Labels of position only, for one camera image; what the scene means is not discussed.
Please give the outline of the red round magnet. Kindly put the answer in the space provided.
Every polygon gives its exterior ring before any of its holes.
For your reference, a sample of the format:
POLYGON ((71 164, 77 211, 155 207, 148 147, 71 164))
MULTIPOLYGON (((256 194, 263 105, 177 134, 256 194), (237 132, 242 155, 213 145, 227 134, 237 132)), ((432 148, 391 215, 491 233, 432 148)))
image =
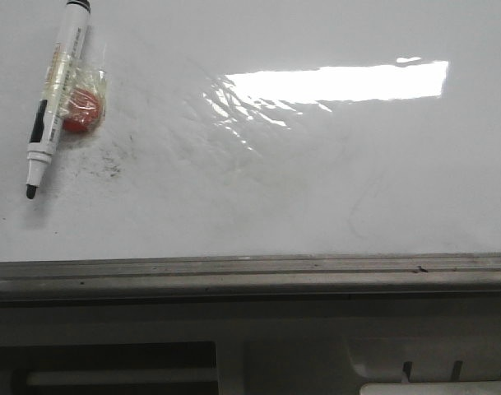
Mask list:
POLYGON ((87 133, 96 129, 103 112, 103 100, 93 91, 76 87, 67 102, 63 129, 73 133, 87 133))

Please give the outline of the white whiteboard surface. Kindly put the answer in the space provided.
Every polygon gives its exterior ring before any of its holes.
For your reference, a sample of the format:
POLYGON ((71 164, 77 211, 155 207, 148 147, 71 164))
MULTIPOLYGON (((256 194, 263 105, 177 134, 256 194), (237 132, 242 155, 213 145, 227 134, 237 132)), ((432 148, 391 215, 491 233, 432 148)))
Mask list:
POLYGON ((501 1, 94 1, 104 122, 34 199, 61 1, 0 1, 0 262, 501 252, 501 1))

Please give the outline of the white plastic base unit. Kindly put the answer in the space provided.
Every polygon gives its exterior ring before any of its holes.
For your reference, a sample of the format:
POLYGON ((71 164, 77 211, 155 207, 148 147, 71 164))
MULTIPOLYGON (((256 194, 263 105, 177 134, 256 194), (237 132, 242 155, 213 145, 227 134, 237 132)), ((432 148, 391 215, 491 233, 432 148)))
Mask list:
POLYGON ((0 303, 0 394, 501 394, 501 294, 0 303))

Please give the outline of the clear adhesive tape piece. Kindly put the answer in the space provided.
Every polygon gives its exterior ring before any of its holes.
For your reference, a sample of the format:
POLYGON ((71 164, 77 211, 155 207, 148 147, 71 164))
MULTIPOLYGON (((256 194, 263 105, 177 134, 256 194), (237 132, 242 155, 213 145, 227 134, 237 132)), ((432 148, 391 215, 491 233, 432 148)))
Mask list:
POLYGON ((93 132, 101 124, 106 108, 105 71, 67 53, 53 57, 45 78, 46 110, 63 122, 71 133, 93 132))

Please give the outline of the grey aluminium whiteboard frame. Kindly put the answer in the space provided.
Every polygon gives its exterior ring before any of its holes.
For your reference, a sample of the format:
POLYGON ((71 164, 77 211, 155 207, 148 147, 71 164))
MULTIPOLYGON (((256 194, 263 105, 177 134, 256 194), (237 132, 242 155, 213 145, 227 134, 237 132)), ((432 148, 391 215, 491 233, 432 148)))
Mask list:
POLYGON ((501 253, 0 262, 0 304, 500 291, 501 253))

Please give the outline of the white black whiteboard marker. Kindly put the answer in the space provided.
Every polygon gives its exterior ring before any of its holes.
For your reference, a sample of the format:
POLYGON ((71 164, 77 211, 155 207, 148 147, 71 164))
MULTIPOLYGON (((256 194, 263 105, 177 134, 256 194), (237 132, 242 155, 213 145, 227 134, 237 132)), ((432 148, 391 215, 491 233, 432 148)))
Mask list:
POLYGON ((60 141, 62 107, 74 80, 76 63, 81 58, 90 13, 88 1, 66 2, 27 147, 26 197, 29 199, 35 198, 60 141))

